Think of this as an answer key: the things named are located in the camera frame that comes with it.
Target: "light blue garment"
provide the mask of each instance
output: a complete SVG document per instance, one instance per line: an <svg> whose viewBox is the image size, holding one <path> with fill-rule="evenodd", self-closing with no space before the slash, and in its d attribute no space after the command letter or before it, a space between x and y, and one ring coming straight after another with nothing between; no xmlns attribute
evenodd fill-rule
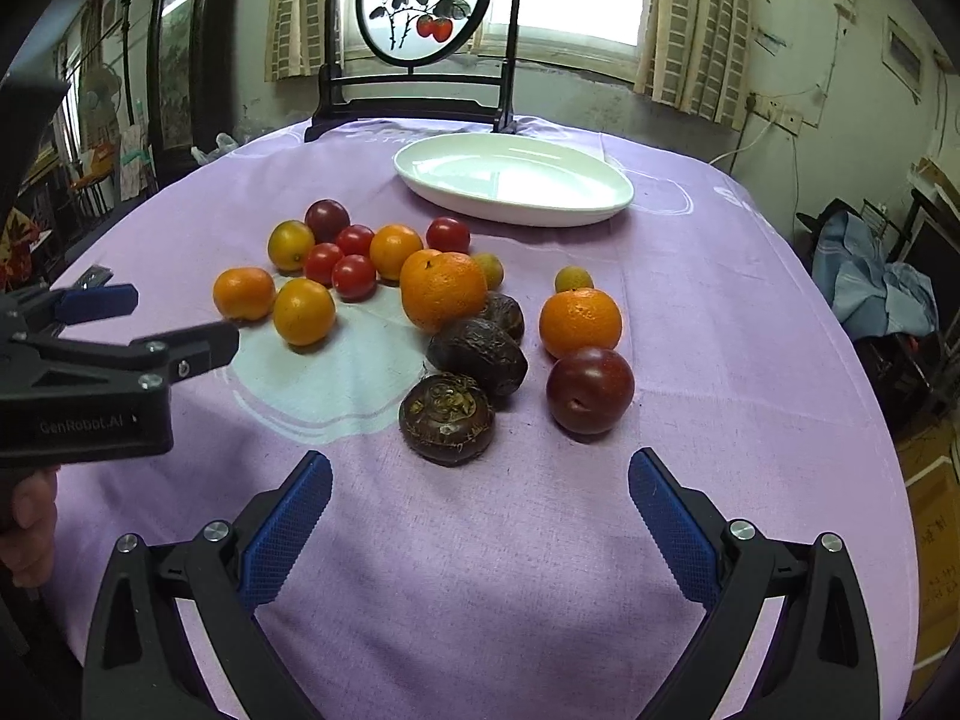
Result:
<svg viewBox="0 0 960 720"><path fill-rule="evenodd" d="M848 211L824 225L813 281L852 341L891 333L923 338L938 329L928 276L905 263L885 263L870 228Z"/></svg>

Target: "purple tablecloth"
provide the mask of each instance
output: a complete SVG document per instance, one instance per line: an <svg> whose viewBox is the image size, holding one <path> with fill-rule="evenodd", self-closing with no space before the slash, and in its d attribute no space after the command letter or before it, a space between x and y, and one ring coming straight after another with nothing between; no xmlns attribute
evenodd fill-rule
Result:
<svg viewBox="0 0 960 720"><path fill-rule="evenodd" d="M217 274L268 266L272 228L319 197L374 229L424 230L440 211L403 186L392 156L458 127L359 122L305 145L300 124L197 170L64 274L101 263L140 291L133 316L74 335L126 343L215 319ZM883 717L897 717L917 626L913 532L877 401L827 304L718 170L538 119L521 129L603 153L637 196L591 227L472 222L474 250L501 258L502 290L530 328L530 373L490 450L442 469L404 446L397 404L421 375L424 339L397 290L340 305L338 329L312 355L286 348L269 322L245 329L228 370L176 387L170 455L62 471L47 595L74 651L117 536L192 538L315 448L333 464L333 500L257 617L325 717L634 718L703 613L680 595L628 495L630 456L650 445L725 517L789 541L841 533L870 611ZM553 276L570 263L623 308L618 348L637 375L626 418L588 445L551 422L536 333ZM768 603L718 716L742 706L775 619ZM222 707L238 712L201 639Z"/></svg>

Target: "metal bolt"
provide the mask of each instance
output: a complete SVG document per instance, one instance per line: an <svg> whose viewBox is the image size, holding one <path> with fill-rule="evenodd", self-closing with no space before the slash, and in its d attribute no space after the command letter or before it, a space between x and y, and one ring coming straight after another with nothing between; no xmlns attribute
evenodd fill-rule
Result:
<svg viewBox="0 0 960 720"><path fill-rule="evenodd" d="M117 552L122 552L126 555L127 552L133 552L139 543L139 538L133 533L127 533L126 536L120 536L120 538L117 539Z"/></svg>
<svg viewBox="0 0 960 720"><path fill-rule="evenodd" d="M163 386L163 377L157 376L155 373L144 373L139 379L136 380L137 384L140 384L141 389L158 389Z"/></svg>
<svg viewBox="0 0 960 720"><path fill-rule="evenodd" d="M757 528L745 519L734 519L733 522L730 523L730 532L734 538L740 541L750 541L751 538L757 535Z"/></svg>
<svg viewBox="0 0 960 720"><path fill-rule="evenodd" d="M223 541L230 532L230 526L220 519L215 519L203 528L203 537L207 541Z"/></svg>
<svg viewBox="0 0 960 720"><path fill-rule="evenodd" d="M843 539L836 533L824 533L820 536L820 543L827 552L839 552L843 549Z"/></svg>

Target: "power outlet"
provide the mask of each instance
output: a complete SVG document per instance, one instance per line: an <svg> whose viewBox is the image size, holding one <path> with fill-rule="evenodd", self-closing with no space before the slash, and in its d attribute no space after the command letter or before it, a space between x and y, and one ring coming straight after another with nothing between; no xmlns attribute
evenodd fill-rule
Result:
<svg viewBox="0 0 960 720"><path fill-rule="evenodd" d="M757 107L754 109L754 113L778 127L783 127L792 135L800 135L803 114L798 110L788 108L781 100L763 98L757 95Z"/></svg>

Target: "white oval plate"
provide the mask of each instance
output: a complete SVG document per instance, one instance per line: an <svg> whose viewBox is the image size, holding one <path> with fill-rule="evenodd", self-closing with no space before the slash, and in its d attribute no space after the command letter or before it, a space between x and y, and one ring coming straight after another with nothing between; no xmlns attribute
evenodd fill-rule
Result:
<svg viewBox="0 0 960 720"><path fill-rule="evenodd" d="M594 224L634 199L634 186L615 167L576 148L520 135L435 135L402 148L394 166L424 199L506 224Z"/></svg>

